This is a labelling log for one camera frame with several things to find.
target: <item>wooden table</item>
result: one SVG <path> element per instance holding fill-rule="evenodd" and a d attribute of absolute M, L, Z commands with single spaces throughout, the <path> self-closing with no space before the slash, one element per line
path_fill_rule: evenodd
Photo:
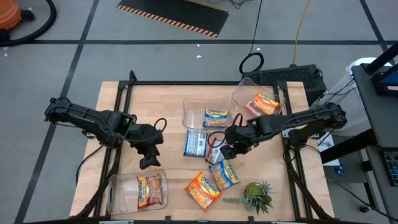
<path fill-rule="evenodd" d="M 117 86 L 118 82 L 102 83 L 96 110 L 113 110 Z M 308 105 L 303 84 L 290 82 L 288 87 L 293 113 L 307 110 Z M 246 155 L 238 155 L 237 158 L 230 160 L 241 183 L 222 191 L 222 196 L 210 205 L 206 213 L 184 192 L 183 188 L 200 171 L 213 183 L 214 178 L 208 171 L 208 164 L 202 158 L 182 156 L 187 135 L 187 130 L 182 125 L 182 102 L 186 97 L 194 99 L 230 97 L 235 88 L 235 86 L 195 85 L 133 86 L 129 113 L 137 115 L 137 122 L 153 124 L 158 118 L 163 117 L 168 121 L 167 128 L 163 133 L 164 143 L 157 147 L 160 151 L 158 160 L 162 164 L 160 168 L 166 171 L 169 182 L 169 202 L 161 210 L 114 215 L 112 219 L 164 220 L 165 216 L 170 215 L 172 220 L 247 221 L 248 216 L 253 216 L 255 221 L 294 221 L 288 175 L 282 160 L 282 141 L 279 135 L 260 143 L 258 147 Z M 309 140 L 308 144 L 317 146 L 315 140 Z M 88 140 L 85 156 L 97 147 L 97 140 Z M 95 154 L 81 168 L 70 215 L 75 215 L 82 210 L 98 188 L 104 152 L 103 149 Z M 329 215 L 334 216 L 319 153 L 310 148 L 304 148 L 301 150 L 301 155 L 309 191 L 324 210 Z M 138 155 L 135 149 L 131 149 L 128 142 L 125 141 L 119 173 L 140 172 L 139 160 L 141 158 L 142 156 Z M 146 170 L 152 169 L 156 169 L 156 167 L 150 167 Z M 260 213 L 257 216 L 255 212 L 247 212 L 246 205 L 243 203 L 223 202 L 222 198 L 225 197 L 242 197 L 246 184 L 262 181 L 268 181 L 274 188 L 271 191 L 271 197 L 275 209 L 270 209 L 268 214 Z M 107 194 L 108 191 L 104 194 L 101 206 L 102 215 L 105 214 Z M 297 195 L 301 216 L 305 217 L 302 194 L 298 188 Z"/>

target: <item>black and yellow striped mat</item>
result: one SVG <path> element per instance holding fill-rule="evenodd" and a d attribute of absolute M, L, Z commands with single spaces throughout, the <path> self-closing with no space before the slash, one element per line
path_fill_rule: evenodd
<path fill-rule="evenodd" d="M 122 0 L 118 9 L 214 38 L 229 16 L 228 11 L 190 0 Z"/>

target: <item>clear plastic container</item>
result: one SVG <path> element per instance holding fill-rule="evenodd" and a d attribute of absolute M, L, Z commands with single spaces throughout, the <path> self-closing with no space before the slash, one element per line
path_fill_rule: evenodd
<path fill-rule="evenodd" d="M 285 98 L 283 96 L 273 94 L 246 77 L 242 79 L 232 94 L 234 112 L 241 113 L 244 119 L 251 119 L 261 115 L 254 114 L 245 107 L 248 103 L 252 102 L 258 93 L 265 95 L 273 101 L 279 102 L 279 107 L 276 108 L 272 114 L 279 114 L 282 111 L 285 105 Z"/>
<path fill-rule="evenodd" d="M 215 100 L 196 100 L 186 98 L 183 102 L 183 119 L 182 124 L 189 130 L 212 130 L 222 129 L 217 127 L 203 127 L 205 121 L 205 110 L 227 110 L 227 126 L 232 124 L 232 100 L 228 97 Z"/>
<path fill-rule="evenodd" d="M 138 210 L 137 177 L 162 176 L 162 204 L 150 205 Z M 109 180 L 108 212 L 111 215 L 141 212 L 164 208 L 167 205 L 168 187 L 166 173 L 162 169 L 131 174 L 115 174 Z"/>

